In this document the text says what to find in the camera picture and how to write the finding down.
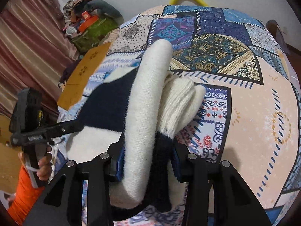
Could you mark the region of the person's left hand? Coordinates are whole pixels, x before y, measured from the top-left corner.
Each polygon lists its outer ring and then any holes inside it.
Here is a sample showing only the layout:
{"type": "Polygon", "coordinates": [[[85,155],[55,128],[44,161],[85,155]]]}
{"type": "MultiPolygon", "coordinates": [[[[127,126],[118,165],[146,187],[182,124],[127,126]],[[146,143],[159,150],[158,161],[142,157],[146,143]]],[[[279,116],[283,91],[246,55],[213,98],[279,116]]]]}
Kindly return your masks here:
{"type": "MultiPolygon", "coordinates": [[[[47,146],[47,152],[43,158],[41,158],[38,162],[39,169],[37,170],[37,176],[41,181],[47,181],[50,178],[50,175],[52,173],[52,147],[50,145],[47,146]]],[[[28,173],[28,170],[26,168],[26,159],[24,152],[18,153],[18,158],[20,159],[20,162],[22,163],[25,171],[28,173]]]]}

